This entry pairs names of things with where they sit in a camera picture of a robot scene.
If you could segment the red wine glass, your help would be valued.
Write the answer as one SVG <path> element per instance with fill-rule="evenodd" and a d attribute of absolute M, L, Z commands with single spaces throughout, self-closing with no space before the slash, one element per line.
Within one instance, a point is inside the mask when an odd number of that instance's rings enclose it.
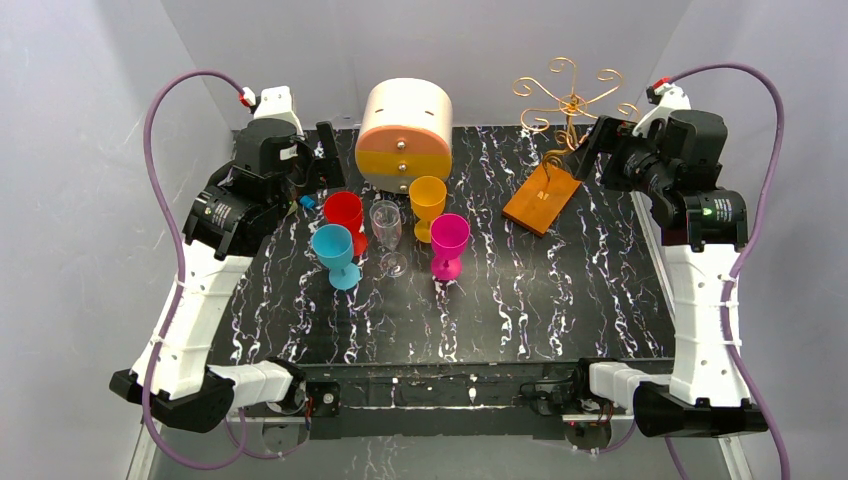
<path fill-rule="evenodd" d="M 350 232 L 353 254 L 361 256 L 367 248 L 367 239 L 362 232 L 364 209 L 361 198 L 349 191 L 336 192 L 324 202 L 323 213 L 328 223 L 341 225 Z"/>

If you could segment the clear wine glass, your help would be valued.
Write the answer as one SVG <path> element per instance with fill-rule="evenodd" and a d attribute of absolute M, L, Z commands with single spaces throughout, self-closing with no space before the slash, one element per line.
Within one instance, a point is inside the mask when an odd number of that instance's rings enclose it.
<path fill-rule="evenodd" d="M 378 243 L 386 249 L 380 259 L 383 272 L 391 277 L 402 276 L 407 269 L 407 258 L 397 251 L 402 238 L 402 217 L 396 203 L 389 200 L 376 201 L 369 210 L 372 231 Z"/>

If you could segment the blue wine glass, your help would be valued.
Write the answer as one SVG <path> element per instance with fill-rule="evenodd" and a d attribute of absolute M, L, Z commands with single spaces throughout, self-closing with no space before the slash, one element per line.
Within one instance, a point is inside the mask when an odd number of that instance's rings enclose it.
<path fill-rule="evenodd" d="M 311 247 L 319 262 L 328 270 L 330 284 L 337 290 L 350 290 L 362 278 L 360 268 L 353 263 L 352 234 L 338 224 L 327 224 L 312 235 Z"/>

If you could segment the yellow wine glass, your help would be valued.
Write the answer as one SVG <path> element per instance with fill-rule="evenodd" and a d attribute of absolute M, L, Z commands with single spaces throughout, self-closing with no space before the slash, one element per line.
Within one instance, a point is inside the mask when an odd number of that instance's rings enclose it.
<path fill-rule="evenodd" d="M 415 237 L 423 243 L 430 243 L 432 222 L 445 208 L 446 185 L 438 177 L 422 176 L 412 182 L 408 194 L 412 211 L 418 218 L 414 227 Z"/>

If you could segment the magenta wine glass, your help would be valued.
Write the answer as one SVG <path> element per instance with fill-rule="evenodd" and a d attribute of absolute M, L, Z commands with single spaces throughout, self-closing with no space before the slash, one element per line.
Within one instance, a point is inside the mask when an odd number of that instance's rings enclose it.
<path fill-rule="evenodd" d="M 433 276 L 445 282 L 456 280 L 462 272 L 461 255 L 470 237 L 468 221 L 458 214 L 445 213 L 433 221 L 430 233 Z"/>

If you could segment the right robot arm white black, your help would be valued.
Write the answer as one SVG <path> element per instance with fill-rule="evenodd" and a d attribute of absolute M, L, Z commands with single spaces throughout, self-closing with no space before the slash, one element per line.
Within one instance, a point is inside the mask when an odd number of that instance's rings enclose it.
<path fill-rule="evenodd" d="M 721 116 L 675 110 L 636 124 L 600 117 L 564 161 L 579 180 L 593 169 L 609 190 L 650 202 L 672 271 L 675 356 L 668 375 L 648 374 L 611 358 L 583 358 L 570 378 L 573 401 L 613 404 L 648 437 L 726 437 L 768 425 L 734 362 L 740 342 L 733 264 L 749 242 L 742 195 L 721 187 L 727 138 Z"/>

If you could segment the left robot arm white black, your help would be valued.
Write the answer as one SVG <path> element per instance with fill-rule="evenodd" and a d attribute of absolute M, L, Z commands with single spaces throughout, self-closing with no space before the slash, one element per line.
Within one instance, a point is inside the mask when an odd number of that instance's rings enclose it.
<path fill-rule="evenodd" d="M 185 223 L 167 219 L 178 261 L 170 297 L 142 355 L 109 384 L 141 407 L 147 426 L 206 433 L 257 404 L 276 404 L 287 414 L 305 407 L 305 375 L 294 363 L 212 365 L 208 355 L 234 291 L 291 206 L 345 183 L 333 125 L 319 122 L 316 131 L 319 143 L 312 146 L 286 121 L 249 122 Z"/>

